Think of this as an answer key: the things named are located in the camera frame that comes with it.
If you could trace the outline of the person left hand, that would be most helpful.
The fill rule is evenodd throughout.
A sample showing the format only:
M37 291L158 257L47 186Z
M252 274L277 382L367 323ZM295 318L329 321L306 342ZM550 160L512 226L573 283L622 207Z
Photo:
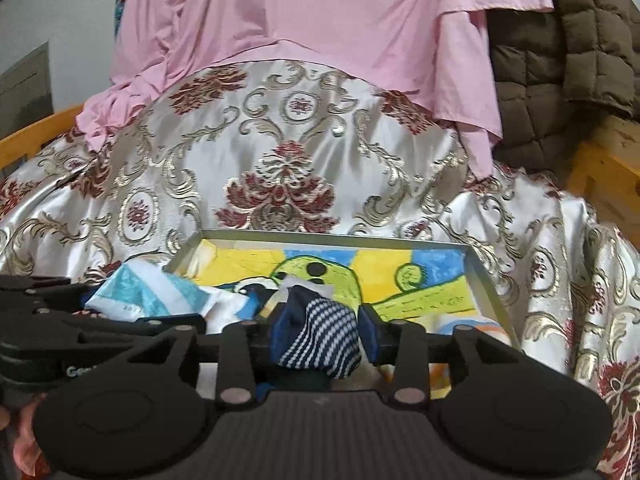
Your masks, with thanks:
M1 407L1 430L14 433L9 438L9 450L12 465L20 473L19 479L47 479L51 474L32 430L35 410L45 397L37 394L22 408Z

